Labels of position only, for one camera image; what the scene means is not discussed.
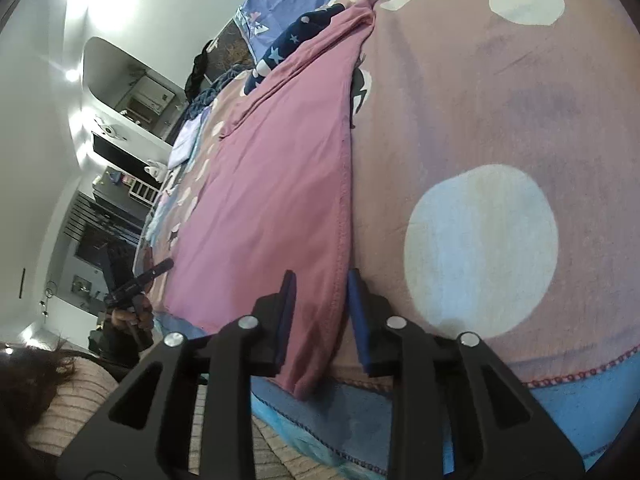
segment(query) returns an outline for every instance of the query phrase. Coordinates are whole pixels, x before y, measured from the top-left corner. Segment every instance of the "wall-mounted light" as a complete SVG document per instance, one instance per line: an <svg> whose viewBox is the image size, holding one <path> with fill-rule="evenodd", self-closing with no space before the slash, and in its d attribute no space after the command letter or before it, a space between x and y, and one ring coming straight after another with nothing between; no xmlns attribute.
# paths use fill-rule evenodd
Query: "wall-mounted light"
<svg viewBox="0 0 640 480"><path fill-rule="evenodd" d="M71 70L67 70L65 74L66 80L75 83L80 79L80 71L72 68Z"/></svg>

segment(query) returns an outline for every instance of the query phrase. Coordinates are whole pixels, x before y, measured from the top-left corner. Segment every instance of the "clamp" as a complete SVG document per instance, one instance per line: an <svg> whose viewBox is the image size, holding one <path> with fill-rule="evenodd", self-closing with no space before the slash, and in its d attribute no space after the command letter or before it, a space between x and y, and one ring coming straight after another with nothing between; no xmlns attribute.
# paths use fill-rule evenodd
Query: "clamp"
<svg viewBox="0 0 640 480"><path fill-rule="evenodd" d="M480 336L465 332L450 340L425 333L395 316L357 269L348 276L348 303L364 370L394 378L388 480L584 476L578 451ZM445 475L446 414L454 471Z"/></svg>
<svg viewBox="0 0 640 480"><path fill-rule="evenodd" d="M255 480L250 377L284 363L296 301L288 270L280 291L215 335L165 336L134 368L56 465L60 480ZM208 373L200 474L188 471L200 375Z"/></svg>

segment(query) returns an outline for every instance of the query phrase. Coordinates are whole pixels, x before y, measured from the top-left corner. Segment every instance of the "metal bolt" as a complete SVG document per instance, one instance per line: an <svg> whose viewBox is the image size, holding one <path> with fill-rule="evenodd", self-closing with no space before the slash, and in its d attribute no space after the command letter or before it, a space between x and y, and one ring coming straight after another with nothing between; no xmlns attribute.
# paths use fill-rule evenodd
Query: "metal bolt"
<svg viewBox="0 0 640 480"><path fill-rule="evenodd" d="M164 344L174 348L184 343L184 336L180 332L171 332L164 336Z"/></svg>
<svg viewBox="0 0 640 480"><path fill-rule="evenodd" d="M251 330L258 326L258 318L255 316L244 316L238 320L238 326L244 330Z"/></svg>
<svg viewBox="0 0 640 480"><path fill-rule="evenodd" d="M480 342L480 336L474 332L465 332L460 334L460 342L464 346L477 346Z"/></svg>
<svg viewBox="0 0 640 480"><path fill-rule="evenodd" d="M389 328L395 328L396 330L400 330L406 326L406 319L400 316L391 316L386 320L386 325Z"/></svg>

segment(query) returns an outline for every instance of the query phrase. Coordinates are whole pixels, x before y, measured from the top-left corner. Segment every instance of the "beige knit sweater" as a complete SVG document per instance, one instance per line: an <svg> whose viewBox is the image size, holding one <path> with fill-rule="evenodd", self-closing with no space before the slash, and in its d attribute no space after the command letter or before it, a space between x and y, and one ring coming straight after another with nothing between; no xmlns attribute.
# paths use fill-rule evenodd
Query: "beige knit sweater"
<svg viewBox="0 0 640 480"><path fill-rule="evenodd" d="M97 411L118 383L109 373L87 359L76 359L76 373L58 389L49 409L31 428L27 443L40 451L59 456ZM200 386L193 418L189 469L198 472L200 437L206 388ZM340 480L338 473L300 455L280 440L275 432L254 417L254 458L257 480Z"/></svg>

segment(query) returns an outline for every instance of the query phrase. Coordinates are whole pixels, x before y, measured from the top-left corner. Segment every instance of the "white cloth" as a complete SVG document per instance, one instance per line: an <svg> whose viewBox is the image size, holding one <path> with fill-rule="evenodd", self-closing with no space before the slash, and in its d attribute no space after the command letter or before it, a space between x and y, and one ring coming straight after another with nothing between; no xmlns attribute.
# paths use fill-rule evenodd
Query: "white cloth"
<svg viewBox="0 0 640 480"><path fill-rule="evenodd" d="M194 120L186 121L183 124L177 139L175 139L171 155L169 155L169 162L167 164L167 168L169 170L172 170L176 166L182 164L191 155L193 144L195 143L196 138L198 137L198 132L200 131L200 120L201 117L198 116Z"/></svg>

